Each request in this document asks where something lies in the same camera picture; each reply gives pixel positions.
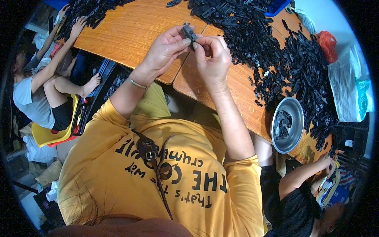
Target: yellow t-shirt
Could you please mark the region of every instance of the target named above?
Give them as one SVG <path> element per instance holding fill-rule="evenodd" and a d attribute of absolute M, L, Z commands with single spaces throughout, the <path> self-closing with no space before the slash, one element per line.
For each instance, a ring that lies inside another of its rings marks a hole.
<path fill-rule="evenodd" d="M 66 224 L 84 224 L 96 216 L 169 219 L 155 172 L 140 157 L 139 137 L 128 125 L 110 100 L 86 125 L 59 178 L 58 205 Z M 180 119 L 152 120 L 139 132 L 159 147 L 176 134 L 162 165 L 176 164 L 163 181 L 174 221 L 194 236 L 263 236 L 256 155 L 222 166 L 221 132 Z"/>

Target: forearm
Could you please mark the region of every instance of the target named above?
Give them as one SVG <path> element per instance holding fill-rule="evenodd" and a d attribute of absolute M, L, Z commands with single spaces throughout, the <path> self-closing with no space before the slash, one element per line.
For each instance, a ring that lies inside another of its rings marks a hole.
<path fill-rule="evenodd" d="M 31 80 L 32 94 L 36 92 L 40 86 L 47 82 L 48 79 L 54 76 L 56 68 L 58 67 L 59 63 L 63 60 L 67 51 L 71 48 L 74 42 L 74 39 L 68 39 L 67 42 L 63 45 L 63 47 L 55 54 L 51 62 L 43 70 L 39 71 L 33 76 Z"/>
<path fill-rule="evenodd" d="M 138 66 L 129 75 L 133 81 L 149 87 L 157 77 L 153 72 L 142 65 Z M 129 78 L 113 93 L 110 100 L 112 105 L 124 118 L 129 118 L 146 90 L 133 85 Z"/>
<path fill-rule="evenodd" d="M 284 176 L 279 183 L 279 196 L 282 200 L 289 193 L 299 188 L 309 177 L 323 170 L 325 167 L 319 162 L 303 165 L 288 175 Z"/>
<path fill-rule="evenodd" d="M 210 92 L 220 117 L 222 136 L 232 160 L 243 160 L 255 155 L 253 142 L 242 116 L 234 103 L 229 87 L 223 92 Z"/>
<path fill-rule="evenodd" d="M 74 42 L 75 39 L 69 38 L 67 42 L 62 46 L 62 48 L 54 55 L 53 59 L 51 59 L 51 62 L 46 66 L 45 69 L 48 69 L 50 73 L 49 75 L 51 75 L 51 77 L 54 75 L 58 65 L 62 62 Z"/>
<path fill-rule="evenodd" d="M 37 52 L 37 57 L 39 59 L 42 59 L 42 57 L 45 55 L 45 53 L 48 51 L 48 49 L 50 48 L 53 40 L 54 40 L 54 37 L 56 35 L 56 32 L 58 31 L 58 28 L 59 28 L 60 24 L 56 24 L 53 28 L 53 30 L 50 32 L 49 36 L 47 37 L 43 47 L 41 48 L 40 51 Z"/>
<path fill-rule="evenodd" d="M 325 176 L 323 176 L 323 175 L 316 176 L 315 180 L 313 181 L 313 183 L 310 187 L 312 194 L 315 194 L 317 192 L 318 188 L 320 187 L 320 185 L 324 179 L 325 179 Z"/>

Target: metal bowl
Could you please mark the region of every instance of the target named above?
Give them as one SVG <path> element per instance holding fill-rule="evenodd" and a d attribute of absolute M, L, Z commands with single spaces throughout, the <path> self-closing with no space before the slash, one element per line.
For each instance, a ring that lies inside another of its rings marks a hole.
<path fill-rule="evenodd" d="M 277 114 L 280 111 L 286 111 L 292 116 L 291 127 L 286 127 L 288 136 L 284 139 L 276 139 Z M 299 143 L 304 130 L 304 113 L 299 101 L 293 97 L 284 98 L 275 110 L 273 121 L 271 123 L 271 139 L 275 149 L 282 154 L 289 153 Z"/>

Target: fingernail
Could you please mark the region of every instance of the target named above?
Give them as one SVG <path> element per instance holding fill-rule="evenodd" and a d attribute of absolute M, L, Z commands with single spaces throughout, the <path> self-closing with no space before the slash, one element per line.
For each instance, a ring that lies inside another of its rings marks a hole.
<path fill-rule="evenodd" d="M 191 39 L 184 39 L 182 40 L 183 44 L 190 44 L 192 42 Z"/>

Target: wooden tabletop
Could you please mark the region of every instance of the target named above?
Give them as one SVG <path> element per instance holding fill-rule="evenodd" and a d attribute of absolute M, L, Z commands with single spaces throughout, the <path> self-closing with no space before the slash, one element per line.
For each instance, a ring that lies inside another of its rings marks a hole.
<path fill-rule="evenodd" d="M 138 0 L 106 12 L 105 19 L 95 28 L 86 27 L 74 47 L 136 68 L 155 38 L 167 29 L 189 22 L 195 33 L 201 33 L 206 23 L 191 17 L 187 2 L 167 8 L 168 0 Z M 186 55 L 179 56 L 166 73 L 157 80 L 171 84 Z"/>
<path fill-rule="evenodd" d="M 288 37 L 289 33 L 285 30 L 282 24 L 282 19 L 285 19 L 288 27 L 294 31 L 299 30 L 300 21 L 296 15 L 289 14 L 285 10 L 281 11 L 273 19 L 274 22 L 271 23 L 273 26 L 273 36 L 278 39 L 281 48 L 284 48 L 285 37 Z M 303 34 L 307 36 L 308 39 L 310 39 L 309 32 L 304 26 Z M 222 30 L 215 28 L 212 25 L 208 25 L 204 30 L 203 35 L 223 35 L 223 32 Z M 255 87 L 251 86 L 251 83 L 248 79 L 249 76 L 253 77 L 252 69 L 241 64 L 235 66 L 231 65 L 227 77 L 228 85 L 247 128 L 271 142 L 269 128 L 271 126 L 273 115 L 267 113 L 264 107 L 260 107 L 254 102 L 256 100 L 254 93 Z M 197 71 L 196 59 L 193 52 L 189 53 L 183 66 L 179 70 L 174 80 L 173 87 L 178 92 L 194 98 L 195 100 L 200 101 L 201 103 L 215 110 L 215 106 Z M 303 131 L 303 136 L 299 144 L 289 154 L 292 157 L 295 157 L 301 163 L 310 163 L 316 161 L 321 154 L 329 152 L 330 146 L 332 144 L 331 136 L 329 136 L 326 141 L 328 142 L 326 150 L 323 150 L 321 152 L 317 151 L 315 148 L 316 140 L 310 137 L 310 133 L 305 134 L 305 131 Z"/>

